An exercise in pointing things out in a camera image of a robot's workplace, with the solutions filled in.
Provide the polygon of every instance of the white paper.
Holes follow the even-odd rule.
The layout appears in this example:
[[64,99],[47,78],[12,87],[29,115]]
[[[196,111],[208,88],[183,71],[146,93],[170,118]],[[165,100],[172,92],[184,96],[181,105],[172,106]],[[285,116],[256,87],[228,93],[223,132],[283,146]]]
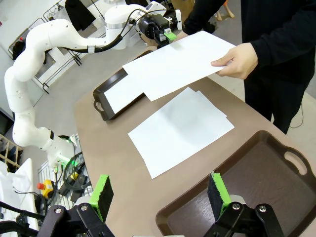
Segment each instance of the white paper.
[[109,90],[104,92],[108,102],[116,114],[143,93],[136,81],[127,75]]
[[186,88],[128,134],[152,179],[233,129],[200,98]]
[[210,101],[206,98],[206,96],[203,95],[202,92],[200,92],[200,91],[198,90],[196,93],[200,96],[201,100],[202,100],[204,103],[206,103],[208,106],[210,106],[214,111],[216,111],[219,116],[223,116],[224,118],[227,117],[227,115],[224,114],[221,110],[219,110],[215,105],[213,105],[213,103],[210,102]]
[[223,67],[211,61],[223,57],[234,45],[205,31],[162,47],[123,68],[154,101]]

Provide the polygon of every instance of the brown table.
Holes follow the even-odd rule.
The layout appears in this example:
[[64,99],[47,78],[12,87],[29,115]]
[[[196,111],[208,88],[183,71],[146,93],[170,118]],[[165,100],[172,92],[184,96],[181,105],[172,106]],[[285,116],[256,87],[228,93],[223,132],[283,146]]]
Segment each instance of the brown table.
[[[151,179],[127,134],[183,88],[153,102],[144,97],[108,123],[93,108],[92,91],[77,103],[78,133],[91,182],[95,185],[100,174],[110,175],[114,198],[106,222],[115,236],[161,236],[156,214],[207,176],[257,131],[268,131],[283,144],[300,151],[272,123],[209,78],[196,81],[189,87],[200,90],[227,115],[235,128],[155,179]],[[308,160],[316,173],[316,162]],[[314,236],[315,231],[314,220],[301,236]]]

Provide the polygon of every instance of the black sleeve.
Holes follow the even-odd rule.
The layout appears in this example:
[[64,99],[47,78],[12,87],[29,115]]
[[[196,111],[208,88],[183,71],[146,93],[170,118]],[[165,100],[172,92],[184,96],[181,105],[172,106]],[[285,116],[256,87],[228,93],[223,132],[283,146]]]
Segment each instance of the black sleeve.
[[225,0],[196,0],[192,12],[184,22],[184,33],[192,35],[200,31],[224,2]]
[[251,42],[260,67],[289,61],[316,46],[316,0],[305,2],[281,28]]

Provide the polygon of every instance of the tray handle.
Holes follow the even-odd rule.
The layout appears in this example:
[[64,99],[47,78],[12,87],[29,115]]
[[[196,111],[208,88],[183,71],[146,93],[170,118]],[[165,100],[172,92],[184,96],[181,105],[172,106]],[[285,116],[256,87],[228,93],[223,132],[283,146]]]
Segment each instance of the tray handle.
[[96,111],[98,111],[98,112],[100,113],[102,119],[103,119],[104,121],[107,121],[109,118],[108,118],[106,112],[105,112],[104,110],[100,110],[100,109],[98,108],[98,106],[97,106],[97,103],[100,103],[100,102],[97,101],[97,100],[94,100],[94,101],[93,101],[93,107],[95,108]]
[[299,173],[299,175],[301,176],[308,176],[310,178],[313,178],[314,181],[316,182],[316,177],[314,176],[314,173],[312,171],[312,168],[311,168],[311,165],[310,163],[308,162],[308,160],[296,149],[292,148],[292,147],[288,147],[288,146],[284,146],[283,147],[283,158],[285,159],[285,153],[286,152],[290,152],[290,153],[293,153],[294,155],[296,155],[304,164],[304,166],[306,167],[306,174],[301,174]]

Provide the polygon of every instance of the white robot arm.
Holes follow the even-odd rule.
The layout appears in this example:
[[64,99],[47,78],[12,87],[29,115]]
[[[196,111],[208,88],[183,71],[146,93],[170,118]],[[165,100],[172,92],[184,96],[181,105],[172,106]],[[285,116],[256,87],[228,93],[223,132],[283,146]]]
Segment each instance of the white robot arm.
[[125,48],[129,28],[124,26],[130,26],[130,21],[133,20],[133,25],[137,27],[138,24],[135,23],[153,10],[156,14],[163,15],[166,8],[157,2],[150,3],[146,8],[136,4],[110,8],[105,14],[105,38],[85,39],[77,33],[71,22],[63,19],[46,22],[33,28],[27,35],[26,49],[4,76],[9,106],[15,113],[13,127],[15,143],[23,147],[36,146],[46,151],[50,167],[55,167],[60,159],[71,158],[74,155],[73,144],[61,139],[45,127],[35,126],[35,110],[28,96],[26,82],[40,70],[45,59],[44,52],[51,48],[65,47],[88,53],[102,52],[112,47]]

